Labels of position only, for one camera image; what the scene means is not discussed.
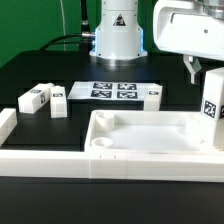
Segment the cable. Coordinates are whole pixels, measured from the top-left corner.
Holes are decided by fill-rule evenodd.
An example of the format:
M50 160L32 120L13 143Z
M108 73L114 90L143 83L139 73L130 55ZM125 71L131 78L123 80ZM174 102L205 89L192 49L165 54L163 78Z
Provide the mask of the cable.
M87 43L86 41L69 41L69 42L56 42L56 43L52 43L49 46L52 45L60 45L60 44L81 44L81 43Z
M82 16L82 23L81 23L81 31L90 31L89 22L88 22L88 14L87 14L87 5L86 0L81 0L81 16Z
M64 10L64 2L60 0L61 3L61 15L62 15L62 24L63 24L63 35L66 35L66 21L65 21L65 10Z
M43 47L41 47L39 50L40 51L45 51L49 46L51 46L53 43L60 41L60 40L65 40L68 38L73 38L73 37L81 37L82 34L81 33L75 33L75 34L68 34L68 35L64 35L64 36L60 36L57 37L51 41L49 41L47 44L45 44Z

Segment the green background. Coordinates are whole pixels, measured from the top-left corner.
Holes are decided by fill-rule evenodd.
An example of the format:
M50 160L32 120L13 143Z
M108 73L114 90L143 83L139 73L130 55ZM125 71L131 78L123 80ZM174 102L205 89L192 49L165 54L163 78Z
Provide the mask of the green background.
M80 0L63 0L66 34L80 32ZM87 0L91 31L101 20L101 0ZM145 32L147 51L155 48L152 35L153 0L139 0L138 22ZM60 0L0 0L0 67L18 53L38 50L63 35ZM51 50L64 50L63 46ZM66 46L66 50L78 50Z

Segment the marker sheet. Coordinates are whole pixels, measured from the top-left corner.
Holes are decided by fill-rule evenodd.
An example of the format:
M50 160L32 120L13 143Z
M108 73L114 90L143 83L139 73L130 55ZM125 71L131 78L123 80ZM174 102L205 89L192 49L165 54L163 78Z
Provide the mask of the marker sheet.
M147 94L158 94L154 83L75 82L68 99L144 101Z

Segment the black cable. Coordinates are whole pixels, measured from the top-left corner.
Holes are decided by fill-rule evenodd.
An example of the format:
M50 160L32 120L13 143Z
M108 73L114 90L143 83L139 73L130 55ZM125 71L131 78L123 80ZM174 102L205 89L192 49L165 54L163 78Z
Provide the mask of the black cable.
M81 31L89 32L89 22L88 22L88 14L87 14L87 4L86 0L81 0L81 15L82 15L82 23L81 23Z
M57 37L57 38L49 41L47 44L45 44L39 50L40 51L45 51L49 46L51 46L52 44L54 44L55 42L57 42L59 40L65 40L65 39L68 39L68 38L81 37L81 36L82 36L81 33L75 33L75 34L68 34L68 35L60 36L60 37Z
M82 20L88 20L86 0L81 0Z
M86 41L69 41L69 42L56 42L56 43L51 43L49 46L52 45L60 45L60 44L82 44L82 43L91 43L91 42L86 42Z

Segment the white block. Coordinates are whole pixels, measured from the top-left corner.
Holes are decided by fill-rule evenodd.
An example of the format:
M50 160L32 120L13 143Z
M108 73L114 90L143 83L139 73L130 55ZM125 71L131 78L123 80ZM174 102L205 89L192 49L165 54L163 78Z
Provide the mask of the white block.
M34 114L50 99L50 87L54 84L38 84L18 98L19 112Z
M0 113L0 147L17 125L16 110L4 109Z
M162 99L162 86L150 88L144 99L144 111L159 111Z
M65 87L51 88L51 118L67 117Z
M201 139L224 149L224 68L206 73L201 114Z

